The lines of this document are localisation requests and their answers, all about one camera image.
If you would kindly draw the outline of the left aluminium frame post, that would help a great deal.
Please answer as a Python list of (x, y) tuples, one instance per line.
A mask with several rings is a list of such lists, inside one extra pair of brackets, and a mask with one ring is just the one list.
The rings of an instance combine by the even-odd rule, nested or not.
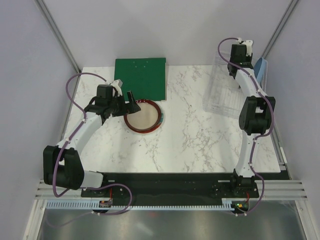
[(67, 42), (65, 41), (65, 38), (63, 37), (58, 25), (56, 24), (49, 8), (47, 7), (44, 0), (35, 0), (34, 1), (36, 5), (38, 6), (39, 10), (41, 11), (42, 15), (44, 16), (45, 21), (48, 23), (53, 35), (55, 36), (56, 40), (58, 41), (60, 47), (62, 48), (62, 51), (66, 55), (69, 63), (72, 65), (73, 69), (80, 73), (81, 69), (79, 65), (77, 64), (70, 48), (68, 47)]

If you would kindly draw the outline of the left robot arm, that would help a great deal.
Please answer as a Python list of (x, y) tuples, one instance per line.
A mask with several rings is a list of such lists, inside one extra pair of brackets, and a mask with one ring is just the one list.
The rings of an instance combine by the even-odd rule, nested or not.
[(106, 196), (110, 185), (100, 172), (84, 170), (80, 159), (84, 147), (109, 117), (121, 117), (141, 110), (131, 91), (128, 99), (117, 82), (100, 84), (96, 96), (83, 109), (82, 116), (67, 138), (43, 150), (43, 180), (54, 188), (70, 190), (92, 188), (99, 197)]

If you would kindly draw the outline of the clear dish rack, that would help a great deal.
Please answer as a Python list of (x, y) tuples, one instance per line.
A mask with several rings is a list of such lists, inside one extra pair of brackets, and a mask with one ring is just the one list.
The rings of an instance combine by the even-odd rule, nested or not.
[(253, 69), (239, 69), (236, 77), (230, 75), (228, 63), (229, 52), (215, 53), (209, 83), (203, 97), (203, 107), (207, 112), (238, 119), (247, 97), (266, 96), (268, 64), (262, 64), (261, 81), (256, 79)]

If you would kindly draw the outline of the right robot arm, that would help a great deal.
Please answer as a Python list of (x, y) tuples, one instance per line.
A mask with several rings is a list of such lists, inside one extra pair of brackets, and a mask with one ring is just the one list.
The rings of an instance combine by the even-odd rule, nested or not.
[(251, 40), (233, 44), (227, 65), (229, 75), (239, 84), (245, 97), (238, 119), (242, 130), (240, 155), (229, 184), (229, 191), (235, 197), (245, 197), (247, 192), (257, 196), (254, 170), (257, 151), (261, 138), (269, 135), (274, 127), (276, 100), (267, 96), (256, 79), (252, 45)]

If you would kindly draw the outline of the blue plate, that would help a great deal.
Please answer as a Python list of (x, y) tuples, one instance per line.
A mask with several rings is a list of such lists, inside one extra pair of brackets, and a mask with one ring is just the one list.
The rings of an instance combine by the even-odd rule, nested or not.
[(267, 63), (268, 62), (263, 57), (260, 57), (253, 67), (254, 76), (259, 84), (263, 80), (265, 70), (267, 68)]

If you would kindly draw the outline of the right aluminium frame post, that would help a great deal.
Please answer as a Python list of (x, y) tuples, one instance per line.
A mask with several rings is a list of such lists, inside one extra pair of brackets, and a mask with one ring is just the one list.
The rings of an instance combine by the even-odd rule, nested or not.
[(300, 3), (300, 0), (290, 0), (288, 6), (286, 7), (284, 13), (282, 14), (282, 17), (278, 21), (271, 37), (269, 38), (264, 50), (262, 51), (262, 54), (257, 57), (264, 58), (270, 54), (271, 50), (273, 49), (274, 45), (276, 44), (277, 40), (279, 39), (280, 35), (284, 31), (288, 21), (290, 20), (292, 14), (294, 13), (295, 9), (297, 8), (298, 4)]

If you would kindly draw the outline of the green board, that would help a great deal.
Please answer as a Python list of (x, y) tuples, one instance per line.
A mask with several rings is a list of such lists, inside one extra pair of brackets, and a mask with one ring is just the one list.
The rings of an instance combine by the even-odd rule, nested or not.
[(156, 58), (117, 58), (114, 66), (114, 79), (122, 81), (122, 92), (131, 91), (136, 100), (166, 100), (165, 57)]

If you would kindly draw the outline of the aluminium frame post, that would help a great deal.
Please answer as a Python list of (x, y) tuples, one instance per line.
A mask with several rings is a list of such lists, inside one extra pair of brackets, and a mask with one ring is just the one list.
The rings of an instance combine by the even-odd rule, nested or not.
[(35, 0), (34, 1), (36, 5), (38, 6), (39, 10), (41, 11), (42, 15), (44, 16), (45, 21), (48, 23), (53, 35), (55, 36), (56, 40), (58, 41), (60, 47), (62, 48), (62, 51), (66, 55), (69, 63), (72, 65), (73, 69), (80, 73), (81, 69), (79, 65), (77, 64), (70, 48), (68, 47), (67, 42), (65, 41), (65, 38), (63, 37), (58, 25), (56, 24), (49, 8), (47, 7), (44, 0)]
[(300, 3), (300, 0), (290, 0), (288, 6), (286, 7), (284, 13), (282, 14), (282, 17), (278, 21), (271, 37), (269, 38), (264, 50), (262, 51), (262, 54), (257, 57), (264, 58), (270, 54), (271, 50), (273, 49), (274, 45), (276, 44), (277, 40), (279, 39), (280, 35), (284, 31), (288, 21), (290, 20), (292, 14), (294, 13), (295, 9), (297, 8), (298, 4)]

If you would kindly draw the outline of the dark red plate front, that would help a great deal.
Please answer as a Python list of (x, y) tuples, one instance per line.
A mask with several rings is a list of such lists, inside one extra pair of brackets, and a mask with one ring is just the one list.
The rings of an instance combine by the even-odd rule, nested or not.
[(139, 99), (136, 103), (141, 110), (123, 117), (126, 126), (139, 134), (149, 134), (157, 130), (164, 120), (161, 107), (148, 99)]

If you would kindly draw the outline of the red and teal floral plate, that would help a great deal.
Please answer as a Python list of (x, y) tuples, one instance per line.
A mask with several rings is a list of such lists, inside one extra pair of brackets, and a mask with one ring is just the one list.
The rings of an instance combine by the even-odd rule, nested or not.
[(150, 134), (156, 131), (162, 123), (164, 122), (165, 115), (162, 112), (161, 114), (148, 113), (141, 116), (140, 122), (137, 123), (137, 126), (134, 127), (134, 132), (140, 134)]

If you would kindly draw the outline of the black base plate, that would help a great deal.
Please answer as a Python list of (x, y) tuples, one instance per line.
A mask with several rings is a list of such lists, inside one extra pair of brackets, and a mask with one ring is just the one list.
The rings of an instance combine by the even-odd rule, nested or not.
[(255, 193), (236, 196), (231, 189), (232, 173), (103, 173), (102, 185), (116, 183), (103, 190), (82, 190), (82, 197), (110, 197), (119, 205), (218, 204), (222, 198), (259, 198)]

